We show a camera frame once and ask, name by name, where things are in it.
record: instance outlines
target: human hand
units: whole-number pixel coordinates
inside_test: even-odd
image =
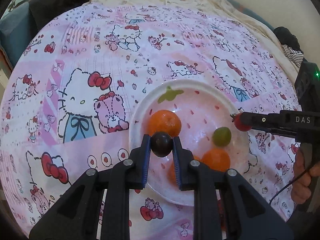
[[[304,158],[300,150],[298,150],[295,163],[293,164],[293,173],[297,177],[305,171]],[[320,176],[320,162],[315,164],[309,172],[306,172],[300,179],[293,183],[291,198],[297,204],[303,204],[311,197],[311,191],[308,186],[311,183],[311,177]]]

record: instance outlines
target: blue dress print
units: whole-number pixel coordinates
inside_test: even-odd
[[[63,143],[97,136],[92,117],[69,114],[63,135]]]
[[[232,87],[233,88],[233,92],[236,96],[236,99],[238,99],[238,101],[243,102],[246,100],[249,100],[250,97],[247,95],[247,93],[242,90],[241,88],[236,88],[236,87]]]

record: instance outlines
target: cherry tomato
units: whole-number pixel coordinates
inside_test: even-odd
[[[241,122],[240,120],[240,115],[242,113],[239,113],[239,114],[231,114],[230,116],[233,118],[232,121],[233,123],[235,124],[235,127],[241,131],[241,132],[247,132],[249,130],[251,130],[252,126],[250,125],[245,125]]]

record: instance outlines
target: strawberry print plate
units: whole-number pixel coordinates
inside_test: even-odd
[[[240,132],[232,123],[230,114],[238,113],[236,107],[218,89],[195,80],[166,81],[138,104],[129,125],[129,149],[140,147],[146,133],[146,125],[158,110],[169,110],[177,114],[182,123],[179,134],[182,147],[202,158],[215,147],[213,132],[222,126],[230,128],[232,138],[224,149],[231,159],[231,168],[240,174],[248,167],[249,139],[247,132]],[[193,206],[193,192],[180,191],[168,178],[173,162],[172,153],[159,158],[150,155],[148,185],[169,202]]]

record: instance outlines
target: teddy bear print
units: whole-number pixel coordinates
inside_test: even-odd
[[[99,97],[94,103],[94,109],[99,120],[99,128],[102,133],[112,133],[129,129],[126,121],[124,101],[120,95],[113,91]]]
[[[149,36],[148,37],[148,41],[149,41],[150,45],[152,47],[154,47],[155,49],[157,49],[157,50],[161,50],[161,47],[162,47],[162,43],[161,42],[166,40],[166,39],[167,38],[160,39],[160,38],[156,38],[156,37],[153,37],[153,36]]]
[[[155,202],[150,198],[146,199],[145,205],[140,208],[140,213],[146,221],[150,221],[156,218],[162,219],[164,215],[159,202]]]
[[[262,133],[258,133],[256,135],[256,142],[258,144],[258,149],[266,154],[266,144],[265,144],[265,141],[267,140],[267,138],[270,137],[270,134],[269,133],[266,133],[265,134],[262,134]]]
[[[50,203],[45,197],[42,188],[38,189],[36,185],[33,185],[33,189],[30,190],[30,193],[38,212],[41,216],[44,215],[49,210]]]
[[[259,95],[259,92],[251,85],[250,81],[246,78],[240,79],[243,88],[248,92],[248,95],[251,98],[257,97]]]

